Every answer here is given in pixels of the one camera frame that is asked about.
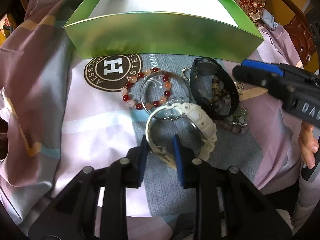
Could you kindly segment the right hand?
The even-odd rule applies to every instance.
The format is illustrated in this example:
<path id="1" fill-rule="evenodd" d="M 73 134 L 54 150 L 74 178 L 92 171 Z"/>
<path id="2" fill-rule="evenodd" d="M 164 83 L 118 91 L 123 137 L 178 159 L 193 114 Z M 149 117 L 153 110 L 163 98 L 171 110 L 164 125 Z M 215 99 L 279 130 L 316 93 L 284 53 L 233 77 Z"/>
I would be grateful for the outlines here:
<path id="1" fill-rule="evenodd" d="M 312 124 L 302 121 L 298 137 L 301 158 L 309 169 L 312 169 L 315 166 L 315 154 L 319 148 L 318 141 L 313 136 L 313 129 L 314 126 Z"/>

